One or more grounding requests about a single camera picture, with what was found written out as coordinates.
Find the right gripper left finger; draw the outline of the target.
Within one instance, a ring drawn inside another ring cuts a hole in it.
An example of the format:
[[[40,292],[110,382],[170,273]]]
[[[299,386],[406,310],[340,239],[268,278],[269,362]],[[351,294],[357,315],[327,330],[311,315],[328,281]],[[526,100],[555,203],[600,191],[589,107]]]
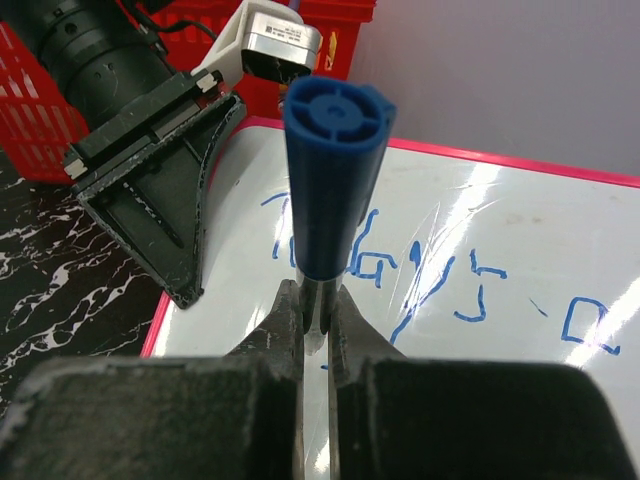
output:
[[[61,357],[19,386],[1,425],[5,479],[300,479],[303,321],[283,281],[229,353]]]

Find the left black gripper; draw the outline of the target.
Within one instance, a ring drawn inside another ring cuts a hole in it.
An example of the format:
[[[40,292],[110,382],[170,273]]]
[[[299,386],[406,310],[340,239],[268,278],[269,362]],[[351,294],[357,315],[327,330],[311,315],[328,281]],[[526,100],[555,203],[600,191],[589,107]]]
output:
[[[182,309],[201,295],[210,178],[246,115],[241,96],[214,75],[180,72],[72,144],[65,156],[87,213]]]

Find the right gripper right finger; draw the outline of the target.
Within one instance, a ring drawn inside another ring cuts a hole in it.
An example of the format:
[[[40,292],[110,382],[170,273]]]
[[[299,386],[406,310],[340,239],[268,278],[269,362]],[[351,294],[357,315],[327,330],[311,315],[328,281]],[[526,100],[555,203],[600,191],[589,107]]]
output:
[[[346,288],[328,330],[334,479],[634,479],[585,373],[549,363],[402,354]]]

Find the blue capped whiteboard marker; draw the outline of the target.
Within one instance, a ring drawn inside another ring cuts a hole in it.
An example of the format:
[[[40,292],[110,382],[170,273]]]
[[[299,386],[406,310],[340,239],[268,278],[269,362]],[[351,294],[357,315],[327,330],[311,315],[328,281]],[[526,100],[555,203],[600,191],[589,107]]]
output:
[[[396,111],[370,85],[321,76],[296,80],[286,97],[293,252],[308,355],[325,342]]]

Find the pink framed whiteboard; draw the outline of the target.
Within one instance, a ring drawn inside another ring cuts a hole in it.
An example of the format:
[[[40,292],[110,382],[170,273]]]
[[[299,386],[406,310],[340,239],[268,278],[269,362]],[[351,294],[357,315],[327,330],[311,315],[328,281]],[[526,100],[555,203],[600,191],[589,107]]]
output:
[[[218,356],[296,275],[282,125],[245,121],[206,207],[204,292],[162,297],[146,356]],[[639,182],[394,139],[343,277],[408,356],[586,371],[639,455]]]

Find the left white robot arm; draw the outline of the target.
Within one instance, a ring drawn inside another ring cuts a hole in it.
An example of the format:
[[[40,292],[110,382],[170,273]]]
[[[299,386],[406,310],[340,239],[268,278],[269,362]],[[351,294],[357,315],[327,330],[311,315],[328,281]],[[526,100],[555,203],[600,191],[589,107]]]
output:
[[[246,106],[216,77],[173,69],[113,1],[5,1],[1,17],[81,115],[64,169],[87,213],[182,308],[202,295],[216,160]]]

